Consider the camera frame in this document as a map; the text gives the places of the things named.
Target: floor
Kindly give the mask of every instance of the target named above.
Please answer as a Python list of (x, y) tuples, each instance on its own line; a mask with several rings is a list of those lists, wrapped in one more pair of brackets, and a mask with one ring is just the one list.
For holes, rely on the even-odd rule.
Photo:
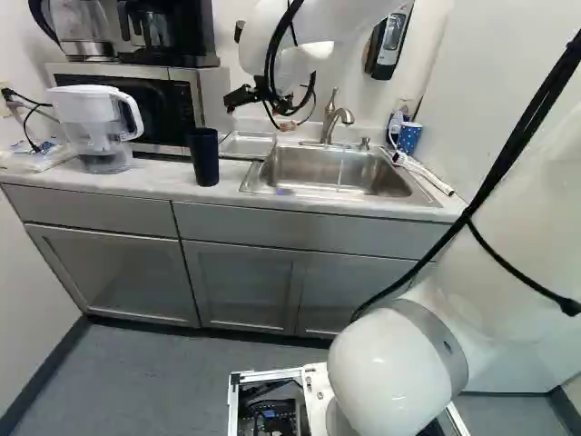
[[(93, 325), (12, 436), (225, 435), (230, 372), (325, 358), (313, 348)], [(455, 403), (472, 436), (567, 436), (544, 398)]]

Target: gray cabinet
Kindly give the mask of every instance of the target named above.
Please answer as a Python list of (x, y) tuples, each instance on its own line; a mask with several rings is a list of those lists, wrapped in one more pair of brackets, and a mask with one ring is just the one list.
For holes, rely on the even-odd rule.
[(202, 325), (294, 334), (305, 253), (183, 242)]
[(304, 279), (297, 334), (332, 338), (349, 324), (351, 314), (360, 304), (414, 264), (415, 261), (399, 259), (313, 253)]
[(25, 228), (85, 312), (199, 325), (178, 241), (36, 224)]

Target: kettle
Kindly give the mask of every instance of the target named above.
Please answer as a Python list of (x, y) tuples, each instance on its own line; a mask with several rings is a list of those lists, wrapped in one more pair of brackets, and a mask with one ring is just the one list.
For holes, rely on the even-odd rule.
[(61, 47), (68, 60), (102, 62), (115, 58), (109, 22), (100, 0), (45, 1), (28, 0), (28, 7), (38, 26)]
[(64, 134), (89, 173), (120, 173), (131, 167), (127, 141), (143, 134), (135, 100), (113, 86), (76, 84), (47, 90)]

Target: drawer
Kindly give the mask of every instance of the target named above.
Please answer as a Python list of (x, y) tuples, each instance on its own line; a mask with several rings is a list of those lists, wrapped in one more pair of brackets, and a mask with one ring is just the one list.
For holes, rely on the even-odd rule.
[(185, 239), (419, 259), (448, 225), (174, 203)]
[(177, 238), (170, 202), (3, 184), (23, 222)]

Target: blue polka dot mug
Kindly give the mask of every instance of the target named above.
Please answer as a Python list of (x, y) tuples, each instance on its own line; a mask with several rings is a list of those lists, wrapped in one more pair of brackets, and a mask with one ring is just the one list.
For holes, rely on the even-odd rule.
[(401, 130), (398, 137), (398, 150), (405, 154), (412, 155), (416, 151), (419, 137), (421, 136), (421, 129), (423, 125), (419, 123), (412, 123), (411, 121), (404, 121), (401, 124)]

